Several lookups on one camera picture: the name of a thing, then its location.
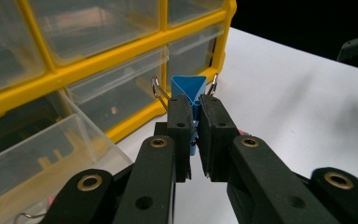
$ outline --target blue object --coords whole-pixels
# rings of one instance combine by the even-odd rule
[[[173,76],[171,78],[172,96],[184,94],[190,101],[191,109],[193,111],[193,122],[197,128],[200,119],[200,96],[205,93],[206,77],[183,77]],[[194,133],[190,143],[190,155],[196,154],[195,140],[197,132]]]

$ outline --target yellow plastic frame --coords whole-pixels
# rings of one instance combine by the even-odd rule
[[[196,33],[197,31],[200,31],[208,26],[216,23],[223,23],[224,33],[216,39],[212,66],[202,72],[202,74],[208,78],[208,82],[210,82],[212,81],[214,74],[219,73],[223,67],[223,62],[226,56],[225,45],[227,41],[228,28],[237,8],[235,0],[226,0],[223,7],[214,13],[189,21],[183,25],[169,28],[168,0],[160,0],[160,29],[157,33],[140,38],[139,40],[130,42],[129,44],[110,49],[79,62],[58,65],[53,61],[51,54],[48,51],[46,41],[37,26],[34,13],[28,4],[28,0],[17,0],[17,3],[27,25],[30,28],[32,37],[34,38],[36,46],[46,66],[46,73],[40,77],[35,77],[31,80],[22,82],[21,84],[1,90],[0,117],[5,115],[5,113],[10,109],[26,104],[52,91],[62,89],[63,87],[84,77],[91,76],[104,69],[124,63],[137,55],[145,53],[151,49],[165,46],[174,40]],[[161,78],[163,88],[165,88],[164,84],[166,82],[165,68],[166,65],[163,64]],[[159,101],[156,101],[152,105],[139,111],[137,114],[131,116],[106,132],[106,135],[114,142],[118,142],[126,135],[151,120],[153,117],[164,113],[164,107],[159,103]]]

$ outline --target wire hook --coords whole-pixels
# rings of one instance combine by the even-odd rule
[[[217,73],[214,75],[213,82],[208,90],[207,95],[214,95],[214,93],[216,92],[216,88],[217,88]]]
[[[165,104],[164,100],[162,99],[162,97],[160,95],[158,95],[157,91],[156,91],[156,87],[158,88],[158,90],[164,95],[165,98],[167,98],[167,100],[170,100],[170,96],[167,94],[167,92],[165,92],[161,86],[158,83],[158,78],[157,77],[152,77],[152,89],[153,89],[153,95],[159,99],[159,101],[161,102],[161,104],[164,106],[165,110],[168,111],[168,106],[167,104]]]
[[[14,217],[13,223],[14,223],[14,224],[18,224],[20,217],[39,218],[39,217],[43,217],[43,216],[45,216],[45,215],[46,215],[46,213],[45,213],[45,214],[40,214],[40,215],[35,215],[35,216],[30,215],[30,214],[28,214],[28,213],[18,213],[18,214]]]

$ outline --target white table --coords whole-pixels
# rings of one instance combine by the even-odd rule
[[[358,177],[358,68],[230,29],[216,97],[237,127],[264,139],[294,172],[336,167]],[[135,161],[156,121],[118,143]],[[238,223],[224,183],[203,176],[177,184],[175,223]]]

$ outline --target clear plastic drawer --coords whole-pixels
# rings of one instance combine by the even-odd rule
[[[72,175],[98,166],[100,158],[110,157],[112,173],[131,164],[63,94],[39,98],[7,116],[23,113],[28,119],[17,124],[0,118],[0,223],[20,212],[46,210],[49,196]],[[3,148],[6,141],[14,145]]]
[[[155,102],[151,78],[160,77],[166,61],[166,48],[154,49],[68,86],[67,93],[105,132]]]
[[[195,76],[210,67],[215,39],[222,33],[222,24],[216,24],[168,45],[168,91],[172,76]]]
[[[56,62],[68,63],[154,33],[158,0],[29,0]]]
[[[15,1],[0,0],[0,90],[44,70]]]
[[[195,20],[223,7],[224,0],[170,0],[168,24],[170,27]]]

